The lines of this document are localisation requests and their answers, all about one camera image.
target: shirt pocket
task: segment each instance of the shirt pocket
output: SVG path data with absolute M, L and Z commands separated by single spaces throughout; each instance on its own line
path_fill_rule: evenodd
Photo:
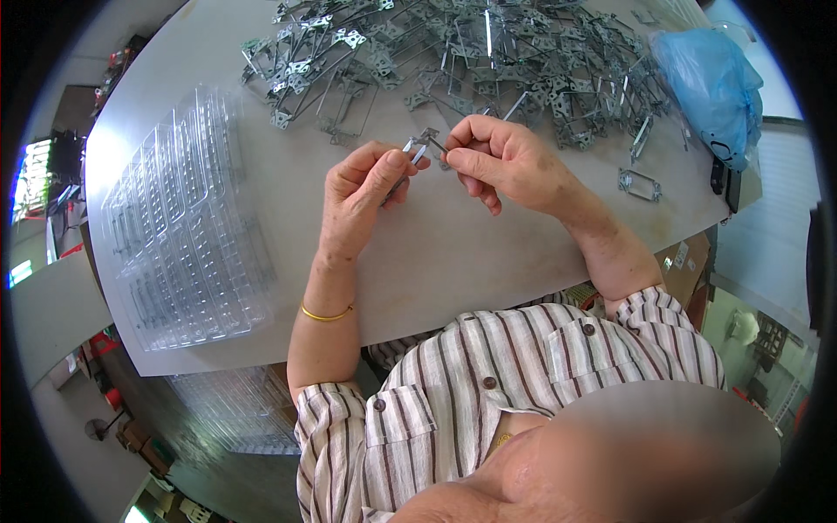
M 366 405 L 367 447 L 392 444 L 436 430 L 427 398 L 416 385 L 381 391 Z
M 550 382 L 578 380 L 591 374 L 596 374 L 595 388 L 631 381 L 623 369 L 630 367 L 632 357 L 618 328 L 608 321 L 584 317 L 550 334 L 546 344 Z

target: blue plastic bag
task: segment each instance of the blue plastic bag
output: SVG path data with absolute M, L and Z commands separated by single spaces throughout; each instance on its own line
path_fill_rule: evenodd
M 651 53 L 691 126 L 735 171 L 761 138 L 762 77 L 725 34 L 698 28 L 649 36 Z

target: hand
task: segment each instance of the hand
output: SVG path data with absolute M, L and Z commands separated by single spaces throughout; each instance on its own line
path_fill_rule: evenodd
M 556 214 L 576 177 L 526 127 L 490 116 L 465 117 L 448 135 L 442 157 L 459 174 L 472 197 L 493 216 L 502 203 L 497 189 L 525 208 Z
M 320 252 L 325 261 L 352 262 L 369 243 L 377 210 L 402 175 L 415 176 L 430 167 L 422 158 L 414 166 L 415 152 L 405 153 L 393 144 L 371 141 L 346 160 L 335 165 L 326 176 L 326 198 L 322 213 Z M 409 178 L 384 203 L 390 209 L 407 201 Z

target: plastic packaging tray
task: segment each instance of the plastic packaging tray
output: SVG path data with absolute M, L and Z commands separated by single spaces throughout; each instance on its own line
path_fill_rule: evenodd
M 242 336 L 273 320 L 258 223 L 238 212 L 251 208 L 241 165 L 236 103 L 199 85 L 105 198 L 105 262 L 144 350 Z
M 183 404 L 230 452 L 299 454 L 293 408 L 285 384 L 270 366 L 177 374 L 166 378 Z

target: pile of metal brackets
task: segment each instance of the pile of metal brackets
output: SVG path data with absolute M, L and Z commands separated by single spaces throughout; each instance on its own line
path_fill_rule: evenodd
M 634 161 L 670 100 L 643 39 L 582 4 L 283 0 L 275 38 L 242 44 L 242 82 L 267 82 L 271 123 L 280 129 L 319 101 L 320 128 L 337 145 L 360 136 L 380 89 L 407 85 L 409 110 L 432 103 L 530 127 L 547 120 L 561 148 L 586 151 L 619 128 L 636 138 Z

